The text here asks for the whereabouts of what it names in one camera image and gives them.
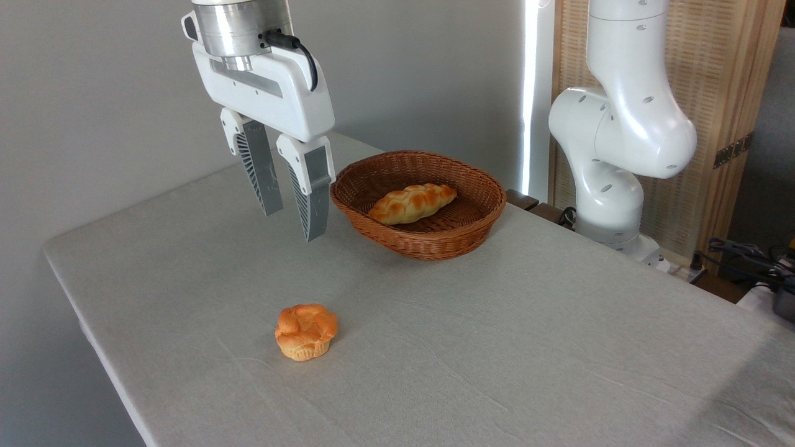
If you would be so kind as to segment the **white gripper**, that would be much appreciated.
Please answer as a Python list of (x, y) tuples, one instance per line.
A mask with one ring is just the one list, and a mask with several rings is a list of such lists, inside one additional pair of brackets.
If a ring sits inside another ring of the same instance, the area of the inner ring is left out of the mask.
[(270, 216), (283, 209), (265, 124), (286, 133), (276, 139), (276, 149), (289, 167), (304, 237), (307, 242), (321, 237), (335, 181), (330, 140), (323, 136), (334, 127), (335, 116), (321, 68), (315, 90), (309, 60), (299, 49), (269, 47), (249, 56), (250, 70), (230, 69), (206, 52), (195, 12), (182, 20), (205, 90), (224, 106), (220, 121), (230, 152), (241, 157), (262, 210)]

